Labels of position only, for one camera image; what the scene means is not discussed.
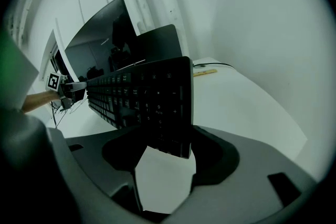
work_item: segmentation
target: black cutout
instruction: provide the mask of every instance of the black cutout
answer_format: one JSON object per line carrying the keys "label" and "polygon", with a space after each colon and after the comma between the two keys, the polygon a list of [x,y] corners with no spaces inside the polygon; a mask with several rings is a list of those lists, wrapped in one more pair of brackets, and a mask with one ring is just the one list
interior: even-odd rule
{"label": "black cutout", "polygon": [[291,204],[301,195],[301,192],[284,173],[268,175],[267,177],[284,207]]}
{"label": "black cutout", "polygon": [[219,184],[236,170],[239,164],[237,148],[198,126],[191,132],[191,147],[196,159],[191,190],[195,186]]}
{"label": "black cutout", "polygon": [[114,169],[133,172],[147,144],[143,137],[132,131],[107,142],[102,148],[102,155]]}
{"label": "black cutout", "polygon": [[111,198],[128,211],[154,223],[160,223],[169,216],[169,214],[142,211],[142,206],[137,201],[134,188],[130,186],[122,186]]}
{"label": "black cutout", "polygon": [[83,146],[80,145],[80,144],[75,144],[75,145],[69,146],[69,149],[70,149],[71,152],[80,150],[81,148],[83,148]]}

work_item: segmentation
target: black cable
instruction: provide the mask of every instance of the black cable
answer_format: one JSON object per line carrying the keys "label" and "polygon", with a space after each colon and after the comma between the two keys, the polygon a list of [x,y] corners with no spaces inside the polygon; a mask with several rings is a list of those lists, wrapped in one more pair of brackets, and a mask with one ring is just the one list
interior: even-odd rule
{"label": "black cable", "polygon": [[60,122],[61,122],[61,120],[63,119],[63,117],[60,119],[60,121],[59,121],[58,124],[56,125],[56,128],[57,128],[57,126],[60,124]]}
{"label": "black cable", "polygon": [[76,107],[75,110],[71,110],[69,114],[74,113],[85,102],[85,100],[87,100],[87,97],[80,102],[80,104]]}
{"label": "black cable", "polygon": [[57,129],[57,124],[56,124],[56,120],[55,120],[55,113],[54,113],[54,106],[53,106],[53,102],[50,103],[51,104],[51,109],[53,111],[53,118],[54,118],[54,124],[55,124],[55,128]]}
{"label": "black cable", "polygon": [[227,63],[222,63],[222,62],[207,62],[207,63],[198,63],[196,65],[193,65],[193,67],[205,67],[206,65],[224,65],[224,66],[229,66],[229,67],[232,67],[234,68],[232,65],[229,65]]}
{"label": "black cable", "polygon": [[53,102],[51,102],[51,107],[53,107],[56,111],[58,110],[58,108],[54,106]]}

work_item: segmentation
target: wooden ruler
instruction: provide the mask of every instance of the wooden ruler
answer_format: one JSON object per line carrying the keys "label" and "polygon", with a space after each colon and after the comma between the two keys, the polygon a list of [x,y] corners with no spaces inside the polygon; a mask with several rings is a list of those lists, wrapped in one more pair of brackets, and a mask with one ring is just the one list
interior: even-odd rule
{"label": "wooden ruler", "polygon": [[196,72],[194,73],[194,77],[201,76],[201,75],[206,75],[206,74],[211,74],[211,73],[216,73],[217,69],[210,69],[206,71],[201,71],[201,72]]}

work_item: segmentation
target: desk surface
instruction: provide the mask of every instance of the desk surface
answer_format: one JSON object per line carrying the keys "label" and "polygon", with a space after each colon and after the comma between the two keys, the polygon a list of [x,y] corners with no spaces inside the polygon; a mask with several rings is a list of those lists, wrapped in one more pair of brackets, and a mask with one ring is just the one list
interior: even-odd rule
{"label": "desk surface", "polygon": [[[307,138],[280,104],[231,67],[210,65],[194,68],[194,72],[208,69],[217,69],[217,73],[194,78],[194,125],[259,140],[294,161]],[[64,113],[57,112],[56,122],[63,117],[58,129],[65,138],[115,130],[89,109],[87,100]],[[47,126],[55,127],[53,119]],[[147,147],[135,171],[143,208],[171,213],[188,196],[195,171],[193,154],[184,160]]]}

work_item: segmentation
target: computer monitor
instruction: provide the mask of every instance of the computer monitor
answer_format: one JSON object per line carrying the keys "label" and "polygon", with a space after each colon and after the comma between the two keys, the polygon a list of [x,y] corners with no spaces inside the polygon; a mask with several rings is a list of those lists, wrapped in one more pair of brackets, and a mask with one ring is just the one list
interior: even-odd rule
{"label": "computer monitor", "polygon": [[182,56],[179,38],[174,25],[166,25],[138,36],[138,44],[146,62]]}
{"label": "computer monitor", "polygon": [[113,0],[78,31],[65,53],[79,81],[145,60],[124,0]]}

